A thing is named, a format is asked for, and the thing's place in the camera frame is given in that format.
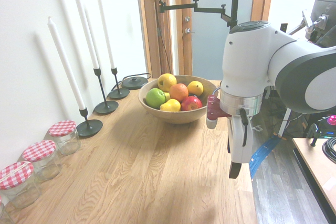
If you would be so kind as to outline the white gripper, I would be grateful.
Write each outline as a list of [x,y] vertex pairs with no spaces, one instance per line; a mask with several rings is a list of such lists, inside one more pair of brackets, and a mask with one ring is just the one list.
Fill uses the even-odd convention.
[[240,116],[233,116],[228,119],[229,149],[232,162],[229,169],[229,178],[236,179],[240,173],[242,163],[248,163],[252,156],[253,130],[249,118],[247,130],[241,121]]

